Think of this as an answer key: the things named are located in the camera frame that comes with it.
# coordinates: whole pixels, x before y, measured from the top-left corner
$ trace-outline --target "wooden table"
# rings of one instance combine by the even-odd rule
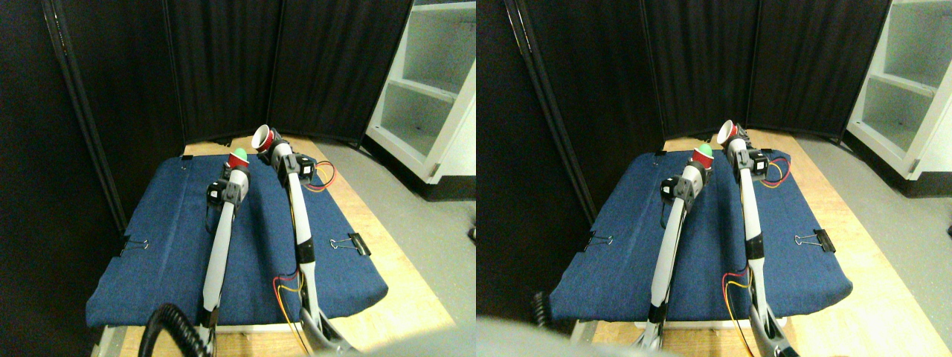
[[[285,136],[295,151],[304,153],[317,160],[327,160],[310,140]],[[186,146],[185,155],[226,154],[243,148],[248,156],[256,152],[251,148],[251,137],[234,139],[227,148],[214,143],[199,143]],[[433,294],[420,273],[410,263],[404,252],[393,241],[393,237],[381,225],[370,208],[357,195],[347,179],[337,172],[337,179],[327,189],[341,208],[347,221],[370,246],[373,254],[370,260],[389,286],[387,297],[376,305],[349,317],[330,320],[344,334],[347,341],[362,351],[386,345],[424,331],[453,326],[453,320],[439,299]],[[124,336],[115,334],[105,336],[100,350],[119,351],[122,356],[134,356],[139,349],[143,327],[123,328]],[[298,345],[297,337],[290,332],[288,325],[265,327],[241,327],[237,330],[264,330],[266,332],[227,333],[234,327],[219,327],[219,356],[301,356],[304,352]],[[155,347],[155,356],[181,355],[178,347],[163,332]]]
[[[791,174],[817,221],[834,240],[840,266],[853,282],[853,292],[838,304],[788,319],[783,331],[797,352],[803,356],[950,355],[896,270],[800,144],[785,133],[748,133],[755,148],[790,154]],[[712,148],[721,148],[716,139],[711,142]],[[680,138],[666,142],[664,149],[690,150],[701,143]],[[592,342],[630,345],[641,333],[632,323],[599,322]],[[748,328],[744,333],[754,354],[759,354],[752,331]],[[686,356],[746,355],[734,329],[666,329],[664,349]]]

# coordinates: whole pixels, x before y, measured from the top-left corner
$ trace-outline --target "green ball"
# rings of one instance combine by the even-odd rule
[[[707,143],[701,144],[698,147],[698,151],[700,151],[701,153],[707,156],[714,156],[714,152],[711,151],[711,146],[708,145]]]
[[[235,150],[235,156],[240,157],[242,160],[248,160],[248,153],[244,149],[238,148]]]

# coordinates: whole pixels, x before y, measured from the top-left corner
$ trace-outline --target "black curtain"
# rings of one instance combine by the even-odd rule
[[[186,143],[254,132],[268,115],[281,2],[167,3]]]
[[[564,128],[595,214],[631,160],[664,145],[640,4],[557,0],[520,6],[541,82],[550,85],[554,123]]]
[[[744,121],[757,5],[757,0],[645,3],[666,139],[713,132],[727,119]]]
[[[359,141],[411,6],[412,0],[287,0],[268,124]]]
[[[762,0],[748,125],[840,138],[889,0]]]
[[[129,219],[159,164],[182,153],[162,0],[63,2],[88,120]]]
[[[43,8],[0,14],[0,354],[89,355],[86,300],[117,231]]]
[[[480,187],[476,313],[531,321],[530,294],[558,284],[588,221],[569,181],[503,0],[477,3]]]

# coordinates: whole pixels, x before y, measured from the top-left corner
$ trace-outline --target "blue cloth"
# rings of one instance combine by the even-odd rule
[[[297,267],[288,194],[274,169],[256,157],[249,159],[248,195],[232,227],[219,325],[284,323],[271,280]],[[214,236],[204,227],[205,191],[226,160],[226,155],[172,158],[159,167],[126,230],[132,241],[149,240],[149,248],[127,250],[109,262],[86,303],[90,327],[141,326],[163,303],[175,304],[195,322]],[[305,189],[304,196],[317,260],[318,301],[327,317],[349,316],[383,299],[387,284],[369,256],[330,246],[330,239],[347,239],[353,232],[330,194]],[[208,211],[212,229],[220,215],[214,208]],[[288,285],[296,288],[294,282]],[[298,321],[300,299],[295,293],[283,295],[288,316]]]
[[[648,153],[631,163],[592,226],[598,236],[613,236],[614,242],[575,255],[549,297],[553,318],[647,319],[651,279],[664,235],[659,223],[659,186],[664,179],[681,174],[690,155],[691,151]],[[776,150],[768,156],[789,159]],[[778,165],[786,170],[783,162]],[[713,167],[711,179],[684,221],[668,302],[669,321],[728,320],[721,277],[746,265],[740,188],[722,152],[714,152]],[[767,177],[778,180],[780,173],[772,168]],[[794,242],[794,235],[811,235],[821,227],[793,175],[773,189],[755,182],[754,191],[764,232],[767,303],[774,314],[816,312],[849,295],[853,284],[833,252]],[[831,239],[835,244],[836,237]],[[746,318],[750,304],[746,292],[731,289],[734,316]]]

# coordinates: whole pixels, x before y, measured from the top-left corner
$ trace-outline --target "black binder clip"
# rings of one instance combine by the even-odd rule
[[[598,240],[600,240],[601,242],[592,243],[592,240],[595,240],[595,239],[598,239]],[[592,236],[591,236],[591,237],[588,237],[588,245],[586,245],[585,248],[582,249],[582,252],[588,251],[588,247],[591,247],[591,246],[598,246],[598,245],[611,246],[611,242],[614,242],[614,241],[615,241],[615,239],[613,239],[610,235],[607,236],[607,237],[599,237],[599,236],[595,235],[595,231],[593,230],[593,231],[592,231]]]
[[[820,242],[820,243],[805,242],[803,240],[803,239],[812,238],[812,237],[817,237],[817,242]],[[794,235],[793,241],[797,242],[797,246],[801,246],[801,245],[820,246],[821,248],[823,248],[823,251],[831,251],[834,253],[836,252],[836,247],[833,247],[833,241],[831,241],[830,236],[826,234],[826,229],[813,229],[813,234],[807,235],[805,237]]]
[[[128,236],[128,235],[124,235],[124,236],[123,236],[123,239],[120,241],[120,243],[122,243],[122,246],[120,246],[119,252],[118,252],[118,254],[116,254],[116,256],[121,257],[124,253],[126,253],[126,250],[148,249],[148,248],[149,248],[149,240],[148,240],[148,239],[145,240],[145,241],[139,242],[139,241],[133,241],[133,240],[131,240],[131,239],[129,239],[129,238],[131,238],[131,236]]]
[[[331,240],[330,240],[330,246],[333,247],[333,248],[335,248],[335,249],[337,249],[337,248],[355,249],[355,250],[357,250],[358,253],[360,253],[360,255],[370,255],[370,248],[368,248],[368,247],[367,247],[367,244],[364,243],[364,238],[361,238],[360,233],[348,233],[348,234],[347,234],[347,237],[348,237],[347,239],[340,240],[340,241],[335,241],[335,240],[331,239]],[[338,245],[339,243],[343,243],[343,242],[346,242],[346,241],[350,241],[350,243],[352,243],[354,246],[353,246],[353,247],[347,247],[347,246],[339,246],[339,245]]]

